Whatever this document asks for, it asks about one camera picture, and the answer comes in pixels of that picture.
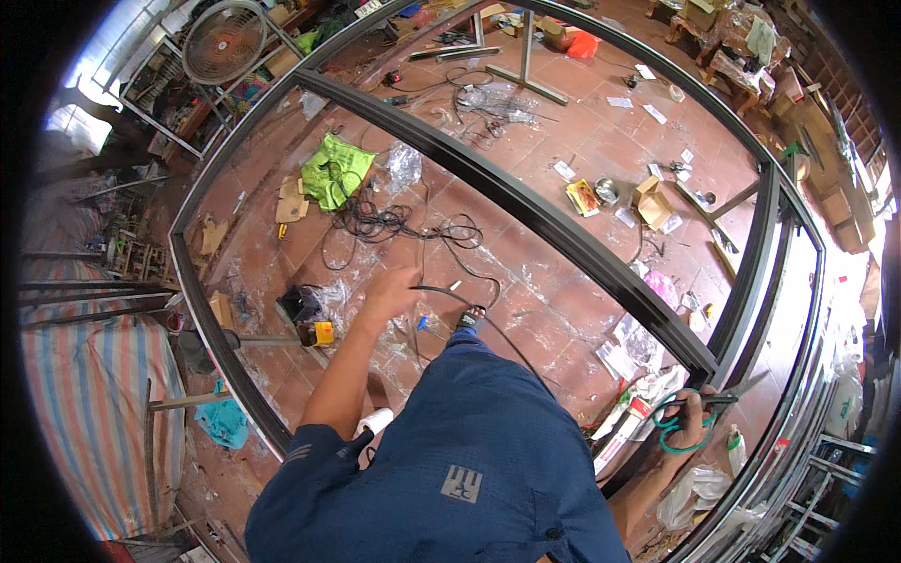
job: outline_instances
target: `metal bowl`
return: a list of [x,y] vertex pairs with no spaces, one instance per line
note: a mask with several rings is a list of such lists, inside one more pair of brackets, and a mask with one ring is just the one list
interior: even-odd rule
[[619,188],[608,177],[602,177],[595,182],[595,195],[604,207],[610,207],[619,201]]

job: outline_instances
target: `striped tarp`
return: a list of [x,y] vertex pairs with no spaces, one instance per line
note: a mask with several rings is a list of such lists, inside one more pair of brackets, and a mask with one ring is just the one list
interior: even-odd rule
[[[34,260],[23,269],[26,279],[107,276],[77,260]],[[21,310],[20,322],[131,306],[125,300],[44,305]],[[147,380],[152,382],[150,400],[185,395],[166,329],[150,317],[122,315],[23,331],[21,345],[44,439],[88,528],[98,540],[151,531],[144,469]],[[181,477],[184,420],[183,409],[156,413],[154,473],[161,522],[172,510]]]

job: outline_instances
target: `roll of tape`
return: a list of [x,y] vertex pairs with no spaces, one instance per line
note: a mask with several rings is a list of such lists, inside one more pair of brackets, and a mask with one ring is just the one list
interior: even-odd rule
[[357,424],[357,435],[362,434],[367,428],[372,430],[373,434],[378,434],[394,420],[394,413],[391,409],[378,409],[373,414],[359,421]]

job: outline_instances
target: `foot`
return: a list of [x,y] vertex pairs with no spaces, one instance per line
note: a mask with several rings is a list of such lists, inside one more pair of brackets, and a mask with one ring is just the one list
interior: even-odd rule
[[482,325],[485,324],[486,314],[487,310],[482,305],[472,305],[460,315],[460,320],[457,321],[457,330],[472,329],[478,334]]

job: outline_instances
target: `fan guard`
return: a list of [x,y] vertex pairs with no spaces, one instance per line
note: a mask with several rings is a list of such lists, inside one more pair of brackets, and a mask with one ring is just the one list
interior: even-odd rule
[[266,15],[250,0],[224,0],[197,19],[185,39],[182,66],[198,84],[220,85],[257,62],[266,45]]

